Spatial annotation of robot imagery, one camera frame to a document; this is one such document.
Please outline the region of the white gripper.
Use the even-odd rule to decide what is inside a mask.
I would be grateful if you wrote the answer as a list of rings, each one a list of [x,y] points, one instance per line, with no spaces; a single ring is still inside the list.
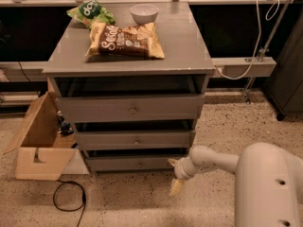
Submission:
[[[185,182],[195,175],[195,165],[189,157],[181,158],[179,160],[168,158],[168,162],[174,167],[175,176],[178,179],[173,179],[169,195],[171,197],[177,196],[183,189]]]

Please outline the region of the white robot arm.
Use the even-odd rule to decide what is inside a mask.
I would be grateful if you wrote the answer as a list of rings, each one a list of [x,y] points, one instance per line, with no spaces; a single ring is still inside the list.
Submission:
[[[303,160],[281,147],[255,143],[237,155],[195,146],[169,163],[171,196],[195,175],[221,169],[235,176],[235,227],[301,227]]]

